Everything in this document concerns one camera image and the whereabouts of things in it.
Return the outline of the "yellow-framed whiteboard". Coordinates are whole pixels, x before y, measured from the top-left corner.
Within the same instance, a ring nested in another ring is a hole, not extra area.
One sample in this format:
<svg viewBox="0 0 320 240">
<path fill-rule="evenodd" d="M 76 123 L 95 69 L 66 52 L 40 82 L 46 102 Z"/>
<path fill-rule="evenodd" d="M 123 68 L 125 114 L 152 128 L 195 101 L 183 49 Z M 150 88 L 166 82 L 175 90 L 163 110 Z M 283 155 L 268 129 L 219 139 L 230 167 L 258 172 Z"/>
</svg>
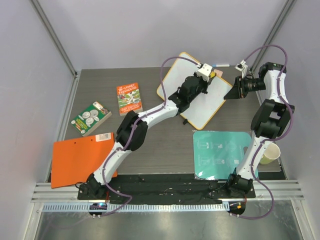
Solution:
<svg viewBox="0 0 320 240">
<path fill-rule="evenodd" d="M 173 62 L 167 74 L 163 75 L 163 85 L 156 91 L 162 99 L 169 98 L 182 86 L 187 77 L 191 77 L 198 70 L 194 63 L 199 61 L 186 52 L 178 55 L 178 58 L 169 60 Z M 208 86 L 207 94 L 200 93 L 190 103 L 189 108 L 179 115 L 186 119 L 195 129 L 202 130 L 212 117 L 225 103 L 224 96 L 232 86 L 226 80 L 215 76 Z"/>
</svg>

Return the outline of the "yellow bone-shaped eraser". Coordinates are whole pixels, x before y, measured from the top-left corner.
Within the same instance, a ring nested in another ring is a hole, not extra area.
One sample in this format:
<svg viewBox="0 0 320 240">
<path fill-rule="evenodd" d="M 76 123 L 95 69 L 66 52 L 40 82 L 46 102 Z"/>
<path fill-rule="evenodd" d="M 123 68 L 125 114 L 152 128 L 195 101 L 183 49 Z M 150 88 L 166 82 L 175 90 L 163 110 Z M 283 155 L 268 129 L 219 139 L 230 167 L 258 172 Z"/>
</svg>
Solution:
<svg viewBox="0 0 320 240">
<path fill-rule="evenodd" d="M 217 74 L 216 74 L 214 71 L 212 71 L 212 72 L 210 73 L 210 78 L 213 79 L 216 75 L 217 75 Z"/>
</svg>

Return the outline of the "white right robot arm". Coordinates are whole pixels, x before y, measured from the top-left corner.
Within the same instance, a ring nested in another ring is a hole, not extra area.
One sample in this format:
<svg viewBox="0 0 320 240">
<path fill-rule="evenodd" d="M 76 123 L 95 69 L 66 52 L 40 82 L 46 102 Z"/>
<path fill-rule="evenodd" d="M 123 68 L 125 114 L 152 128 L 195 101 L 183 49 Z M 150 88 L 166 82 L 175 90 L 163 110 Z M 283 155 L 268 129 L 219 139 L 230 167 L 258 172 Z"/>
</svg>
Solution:
<svg viewBox="0 0 320 240">
<path fill-rule="evenodd" d="M 237 76 L 225 100 L 245 98 L 248 93 L 266 91 L 266 99 L 254 115 L 250 129 L 251 143 L 242 162 L 234 169 L 226 182 L 226 193 L 233 198 L 248 194 L 253 187 L 255 171 L 271 142 L 283 136 L 295 111 L 285 96 L 286 67 L 267 62 L 262 65 L 257 78 L 244 74 Z"/>
</svg>

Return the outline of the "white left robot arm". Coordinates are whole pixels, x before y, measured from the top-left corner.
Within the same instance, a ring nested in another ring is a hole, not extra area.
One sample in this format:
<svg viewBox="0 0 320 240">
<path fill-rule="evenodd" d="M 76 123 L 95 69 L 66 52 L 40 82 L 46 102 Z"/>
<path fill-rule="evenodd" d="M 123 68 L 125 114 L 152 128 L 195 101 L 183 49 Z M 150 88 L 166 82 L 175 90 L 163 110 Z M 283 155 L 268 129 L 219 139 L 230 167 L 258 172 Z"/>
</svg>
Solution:
<svg viewBox="0 0 320 240">
<path fill-rule="evenodd" d="M 117 136 L 111 152 L 79 187 L 79 193 L 83 194 L 85 199 L 103 199 L 113 174 L 130 153 L 142 146 L 148 129 L 186 111 L 198 95 L 208 93 L 208 87 L 215 76 L 214 72 L 204 75 L 197 71 L 186 77 L 177 91 L 166 98 L 163 104 L 140 113 L 133 110 L 128 112 L 116 131 Z"/>
</svg>

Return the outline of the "blue-capped whiteboard marker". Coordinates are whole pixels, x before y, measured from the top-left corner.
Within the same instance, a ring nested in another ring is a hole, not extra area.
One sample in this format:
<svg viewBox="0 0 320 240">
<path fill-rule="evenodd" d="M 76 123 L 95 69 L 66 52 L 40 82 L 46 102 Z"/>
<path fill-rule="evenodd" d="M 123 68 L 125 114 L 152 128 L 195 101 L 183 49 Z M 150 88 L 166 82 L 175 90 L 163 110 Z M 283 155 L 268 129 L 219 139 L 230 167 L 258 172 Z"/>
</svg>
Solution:
<svg viewBox="0 0 320 240">
<path fill-rule="evenodd" d="M 214 68 L 225 68 L 225 67 L 230 67 L 229 64 L 212 64 L 212 67 Z"/>
</svg>

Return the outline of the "pink eraser block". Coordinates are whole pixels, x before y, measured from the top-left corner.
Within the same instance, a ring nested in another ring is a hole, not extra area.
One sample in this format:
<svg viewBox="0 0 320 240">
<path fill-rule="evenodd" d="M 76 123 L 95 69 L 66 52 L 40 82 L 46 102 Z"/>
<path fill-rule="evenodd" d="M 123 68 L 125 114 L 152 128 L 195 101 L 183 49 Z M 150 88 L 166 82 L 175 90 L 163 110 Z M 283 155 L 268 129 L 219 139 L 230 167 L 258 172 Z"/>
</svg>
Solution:
<svg viewBox="0 0 320 240">
<path fill-rule="evenodd" d="M 221 70 L 215 69 L 214 72 L 216 73 L 216 75 L 218 77 L 222 77 L 222 75 L 223 75 L 223 72 Z"/>
</svg>

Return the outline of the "teal plastic cutting board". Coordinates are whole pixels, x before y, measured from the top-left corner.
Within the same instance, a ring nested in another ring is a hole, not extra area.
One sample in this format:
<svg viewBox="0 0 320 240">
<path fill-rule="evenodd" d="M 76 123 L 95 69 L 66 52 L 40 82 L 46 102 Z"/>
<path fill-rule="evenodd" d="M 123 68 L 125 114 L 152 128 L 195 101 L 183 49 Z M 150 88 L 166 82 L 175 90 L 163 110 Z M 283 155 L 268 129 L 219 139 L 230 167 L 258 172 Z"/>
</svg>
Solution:
<svg viewBox="0 0 320 240">
<path fill-rule="evenodd" d="M 227 180 L 243 161 L 251 136 L 242 131 L 196 131 L 193 134 L 194 173 L 198 180 Z"/>
</svg>

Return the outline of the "orange treehouse book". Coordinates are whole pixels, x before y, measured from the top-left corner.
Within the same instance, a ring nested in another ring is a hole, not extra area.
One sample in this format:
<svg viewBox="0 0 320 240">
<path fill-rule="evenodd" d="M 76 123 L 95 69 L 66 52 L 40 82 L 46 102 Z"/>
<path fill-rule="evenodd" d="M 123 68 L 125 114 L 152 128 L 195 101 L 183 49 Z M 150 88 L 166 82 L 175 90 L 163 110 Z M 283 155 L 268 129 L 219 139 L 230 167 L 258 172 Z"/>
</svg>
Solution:
<svg viewBox="0 0 320 240">
<path fill-rule="evenodd" d="M 137 82 L 116 87 L 119 114 L 126 115 L 130 111 L 143 111 L 139 84 Z"/>
</svg>

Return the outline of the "light green paper cup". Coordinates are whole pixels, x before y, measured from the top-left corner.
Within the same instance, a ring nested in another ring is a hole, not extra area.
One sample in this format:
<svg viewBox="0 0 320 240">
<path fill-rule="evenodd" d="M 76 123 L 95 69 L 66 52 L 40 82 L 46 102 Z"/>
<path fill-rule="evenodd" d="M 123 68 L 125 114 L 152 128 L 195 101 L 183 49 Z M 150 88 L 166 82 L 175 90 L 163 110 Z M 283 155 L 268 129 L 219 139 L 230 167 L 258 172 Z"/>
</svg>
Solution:
<svg viewBox="0 0 320 240">
<path fill-rule="evenodd" d="M 261 165 L 267 165 L 271 162 L 277 160 L 281 155 L 281 150 L 279 146 L 275 143 L 271 143 L 263 153 L 263 156 L 260 160 Z"/>
</svg>

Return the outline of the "green paperback book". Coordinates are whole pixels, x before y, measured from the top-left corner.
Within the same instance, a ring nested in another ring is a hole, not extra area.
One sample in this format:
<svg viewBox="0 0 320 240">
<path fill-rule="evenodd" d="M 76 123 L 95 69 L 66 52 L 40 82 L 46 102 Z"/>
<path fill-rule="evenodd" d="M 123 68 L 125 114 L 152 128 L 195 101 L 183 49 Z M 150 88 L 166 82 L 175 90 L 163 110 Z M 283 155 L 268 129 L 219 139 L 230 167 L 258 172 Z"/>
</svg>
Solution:
<svg viewBox="0 0 320 240">
<path fill-rule="evenodd" d="M 95 101 L 81 113 L 76 115 L 75 118 L 70 121 L 70 124 L 81 134 L 81 136 L 87 137 L 111 115 L 112 112 L 110 110 L 105 108 L 98 101 Z"/>
</svg>

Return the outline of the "orange folder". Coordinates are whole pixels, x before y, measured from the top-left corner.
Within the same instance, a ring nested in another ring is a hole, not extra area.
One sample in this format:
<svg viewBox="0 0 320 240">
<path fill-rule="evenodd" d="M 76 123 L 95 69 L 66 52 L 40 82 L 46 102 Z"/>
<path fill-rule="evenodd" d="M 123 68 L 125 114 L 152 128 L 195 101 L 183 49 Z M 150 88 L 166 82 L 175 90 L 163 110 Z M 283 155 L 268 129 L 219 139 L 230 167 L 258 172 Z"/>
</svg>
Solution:
<svg viewBox="0 0 320 240">
<path fill-rule="evenodd" d="M 104 162 L 114 143 L 112 132 L 54 142 L 51 187 L 85 182 Z"/>
</svg>

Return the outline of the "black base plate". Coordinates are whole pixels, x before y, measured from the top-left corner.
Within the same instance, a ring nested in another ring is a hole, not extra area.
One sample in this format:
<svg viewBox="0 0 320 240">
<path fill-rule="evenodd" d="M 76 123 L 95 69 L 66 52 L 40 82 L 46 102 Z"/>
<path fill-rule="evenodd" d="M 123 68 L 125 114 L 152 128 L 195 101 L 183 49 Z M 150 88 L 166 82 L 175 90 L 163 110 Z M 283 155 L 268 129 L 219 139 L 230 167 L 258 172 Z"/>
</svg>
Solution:
<svg viewBox="0 0 320 240">
<path fill-rule="evenodd" d="M 108 185 L 100 185 L 90 176 L 88 181 L 76 183 L 77 198 L 116 205 L 206 205 L 243 198 L 227 191 L 223 181 L 199 180 L 192 173 L 124 174 L 112 178 Z"/>
</svg>

